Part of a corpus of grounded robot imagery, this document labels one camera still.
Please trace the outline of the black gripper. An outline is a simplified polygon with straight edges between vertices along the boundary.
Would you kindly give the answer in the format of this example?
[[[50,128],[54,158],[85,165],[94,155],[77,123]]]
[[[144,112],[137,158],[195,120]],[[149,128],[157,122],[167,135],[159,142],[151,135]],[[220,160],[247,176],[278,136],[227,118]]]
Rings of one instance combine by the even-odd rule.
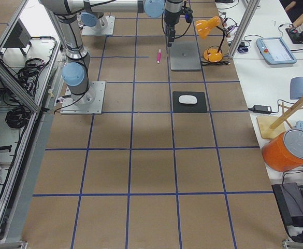
[[[175,41],[175,26],[183,13],[182,0],[165,0],[164,21],[167,25],[167,46],[172,46]]]

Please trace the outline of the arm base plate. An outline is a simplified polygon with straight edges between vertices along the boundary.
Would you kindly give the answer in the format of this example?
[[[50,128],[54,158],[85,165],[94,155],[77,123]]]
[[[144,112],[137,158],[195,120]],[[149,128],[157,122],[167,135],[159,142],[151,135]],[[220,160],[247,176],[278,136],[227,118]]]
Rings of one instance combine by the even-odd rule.
[[[73,95],[63,100],[62,115],[89,115],[102,113],[106,82],[90,81],[88,92],[80,99]]]
[[[115,16],[97,18],[86,13],[81,15],[82,36],[111,36],[114,31]]]

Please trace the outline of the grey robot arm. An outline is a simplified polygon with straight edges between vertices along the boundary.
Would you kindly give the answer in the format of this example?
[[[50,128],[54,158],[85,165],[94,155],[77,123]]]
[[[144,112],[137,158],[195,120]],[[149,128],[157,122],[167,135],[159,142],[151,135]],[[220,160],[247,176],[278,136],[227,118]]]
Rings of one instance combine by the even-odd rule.
[[[89,13],[81,12],[80,19],[85,26],[94,29],[104,29],[108,26],[108,22],[103,12]]]
[[[58,30],[62,32],[62,42],[66,45],[69,62],[77,62],[85,67],[84,81],[88,80],[89,53],[85,49],[77,13],[86,11],[92,15],[103,12],[146,13],[149,17],[163,16],[164,34],[167,46],[172,46],[176,39],[175,25],[184,15],[183,1],[40,1],[46,10],[55,15],[59,22]]]

